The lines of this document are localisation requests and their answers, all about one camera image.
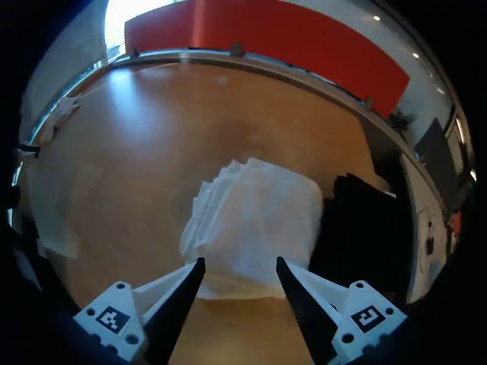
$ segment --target stack of napkins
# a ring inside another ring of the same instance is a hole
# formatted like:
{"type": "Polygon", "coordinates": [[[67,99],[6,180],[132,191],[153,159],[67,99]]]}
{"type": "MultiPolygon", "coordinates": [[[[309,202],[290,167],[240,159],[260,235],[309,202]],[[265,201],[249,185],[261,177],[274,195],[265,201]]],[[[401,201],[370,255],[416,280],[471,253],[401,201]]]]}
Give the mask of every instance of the stack of napkins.
{"type": "Polygon", "coordinates": [[[180,250],[187,262],[204,257],[198,297],[284,297],[276,259],[307,268],[322,211],[316,183],[255,158],[233,161],[203,182],[180,250]]]}

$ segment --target red wall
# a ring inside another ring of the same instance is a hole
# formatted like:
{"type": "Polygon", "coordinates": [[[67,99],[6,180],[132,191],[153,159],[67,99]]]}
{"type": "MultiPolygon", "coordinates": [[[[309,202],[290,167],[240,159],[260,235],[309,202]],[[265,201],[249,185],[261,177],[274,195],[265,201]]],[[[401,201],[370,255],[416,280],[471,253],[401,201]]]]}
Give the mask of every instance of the red wall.
{"type": "Polygon", "coordinates": [[[409,76],[383,50],[346,25],[278,0],[187,0],[125,23],[127,52],[200,47],[231,48],[316,72],[387,117],[409,76]]]}

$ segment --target wooden table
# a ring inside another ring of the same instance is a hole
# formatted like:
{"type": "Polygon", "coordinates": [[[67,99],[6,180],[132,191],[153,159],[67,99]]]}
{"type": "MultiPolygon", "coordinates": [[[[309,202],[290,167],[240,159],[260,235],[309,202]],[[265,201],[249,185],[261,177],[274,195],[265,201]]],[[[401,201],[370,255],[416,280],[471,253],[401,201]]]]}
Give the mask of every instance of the wooden table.
{"type": "MultiPolygon", "coordinates": [[[[255,157],[332,196],[338,174],[376,175],[359,121],[282,81],[170,64],[116,69],[21,178],[58,275],[81,306],[183,265],[178,245],[201,181],[255,157]]],[[[171,364],[309,364],[287,301],[196,300],[171,364]]]]}

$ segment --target black fabric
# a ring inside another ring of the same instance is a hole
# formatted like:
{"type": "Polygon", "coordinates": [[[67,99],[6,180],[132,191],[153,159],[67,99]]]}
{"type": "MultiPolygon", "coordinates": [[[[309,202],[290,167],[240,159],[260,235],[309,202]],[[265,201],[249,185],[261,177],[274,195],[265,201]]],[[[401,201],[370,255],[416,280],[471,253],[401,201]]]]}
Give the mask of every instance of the black fabric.
{"type": "Polygon", "coordinates": [[[337,177],[334,195],[324,202],[308,270],[344,287],[365,280],[381,293],[404,291],[412,249],[408,208],[352,174],[337,177]]]}

